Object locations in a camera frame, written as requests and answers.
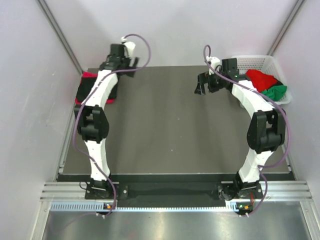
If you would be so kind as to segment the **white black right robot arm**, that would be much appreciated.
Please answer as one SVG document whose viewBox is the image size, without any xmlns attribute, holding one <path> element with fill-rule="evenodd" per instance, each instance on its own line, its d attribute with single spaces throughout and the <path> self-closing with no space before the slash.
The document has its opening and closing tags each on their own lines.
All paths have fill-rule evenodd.
<svg viewBox="0 0 320 240">
<path fill-rule="evenodd" d="M 263 97 L 255 93 L 252 81 L 245 74 L 236 75 L 233 84 L 209 72 L 197 76 L 195 94 L 205 95 L 206 90 L 215 93 L 227 89 L 239 100 L 251 120 L 246 134 L 249 147 L 245 161 L 235 174 L 232 184 L 220 185 L 219 196 L 230 201 L 245 198 L 258 190 L 260 172 L 268 158 L 284 143 L 286 123 L 282 113 Z"/>
</svg>

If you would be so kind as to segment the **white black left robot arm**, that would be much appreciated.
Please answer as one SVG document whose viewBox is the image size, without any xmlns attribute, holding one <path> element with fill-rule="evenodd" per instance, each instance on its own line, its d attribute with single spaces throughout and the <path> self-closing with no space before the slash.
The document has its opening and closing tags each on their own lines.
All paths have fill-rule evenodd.
<svg viewBox="0 0 320 240">
<path fill-rule="evenodd" d="M 120 76 L 125 74 L 133 77 L 138 62 L 137 57 L 133 65 L 130 65 L 129 57 L 109 56 L 101 65 L 88 95 L 75 105 L 75 132 L 85 143 L 86 155 L 91 166 L 90 180 L 86 186 L 86 199 L 111 199 L 117 195 L 107 163 L 106 139 L 110 125 L 104 108 Z"/>
</svg>

